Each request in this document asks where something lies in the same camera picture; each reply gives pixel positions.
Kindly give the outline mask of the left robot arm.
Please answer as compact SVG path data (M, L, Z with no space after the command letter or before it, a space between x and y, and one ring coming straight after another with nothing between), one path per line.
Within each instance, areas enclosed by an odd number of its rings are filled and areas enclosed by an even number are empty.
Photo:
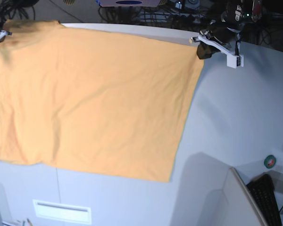
M261 18L261 10L261 0L229 0L220 18L212 20L197 37L191 38L192 43L199 43L198 58L209 59L220 52L226 55L228 67L243 67L241 32L245 25L256 23Z

